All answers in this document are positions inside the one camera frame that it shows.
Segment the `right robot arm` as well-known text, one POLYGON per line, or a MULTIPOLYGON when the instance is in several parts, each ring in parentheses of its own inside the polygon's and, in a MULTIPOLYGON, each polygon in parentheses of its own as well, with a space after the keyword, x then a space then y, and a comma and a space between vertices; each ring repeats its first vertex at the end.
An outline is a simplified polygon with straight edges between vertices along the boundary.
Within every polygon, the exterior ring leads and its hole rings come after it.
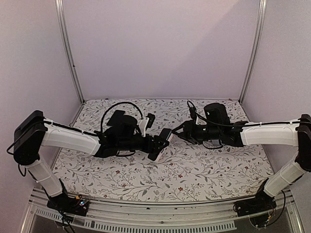
POLYGON ((191 119, 173 130, 177 137, 192 144, 216 140, 222 145, 244 147, 250 145, 287 145, 298 148, 297 156, 259 187, 251 207, 261 212, 285 187, 311 170, 311 117, 279 122, 230 122, 226 107, 220 103, 204 107, 205 116, 197 113, 192 102, 187 102, 191 119))

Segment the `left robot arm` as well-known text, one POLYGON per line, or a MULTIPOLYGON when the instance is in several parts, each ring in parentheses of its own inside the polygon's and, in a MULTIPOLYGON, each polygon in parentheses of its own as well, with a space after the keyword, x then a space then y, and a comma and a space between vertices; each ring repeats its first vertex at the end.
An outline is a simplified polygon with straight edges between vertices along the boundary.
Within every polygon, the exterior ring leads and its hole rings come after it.
POLYGON ((153 114, 137 120, 123 110, 116 110, 107 123, 108 129, 90 133, 56 123, 45 118, 42 111, 35 110, 15 129, 14 141, 7 153, 34 176, 56 206, 67 211, 72 207, 72 200, 61 181, 40 158, 40 148, 76 150, 97 158, 119 156, 121 151, 130 154, 141 151, 149 160, 156 161, 169 145, 172 131, 164 128, 159 135, 147 134, 154 120, 153 114))

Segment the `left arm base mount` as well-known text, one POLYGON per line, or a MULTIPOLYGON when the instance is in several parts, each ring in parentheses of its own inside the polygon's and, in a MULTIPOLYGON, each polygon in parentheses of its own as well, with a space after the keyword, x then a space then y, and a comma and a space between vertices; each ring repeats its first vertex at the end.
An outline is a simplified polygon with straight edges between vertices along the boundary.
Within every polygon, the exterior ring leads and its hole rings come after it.
POLYGON ((70 197, 62 193, 56 197, 48 196, 47 207, 62 213, 68 213, 78 216, 86 216, 89 208, 89 200, 82 198, 81 195, 70 197))

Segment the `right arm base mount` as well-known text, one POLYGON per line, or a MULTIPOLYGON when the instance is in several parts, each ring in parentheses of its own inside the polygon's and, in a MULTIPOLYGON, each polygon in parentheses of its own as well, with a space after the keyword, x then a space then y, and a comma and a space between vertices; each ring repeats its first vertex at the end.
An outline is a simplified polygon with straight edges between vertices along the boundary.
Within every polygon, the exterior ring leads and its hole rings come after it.
POLYGON ((233 211, 238 217, 249 216, 250 223, 256 228, 264 228, 269 224, 275 208, 275 199, 264 197, 240 200, 233 205, 233 211))

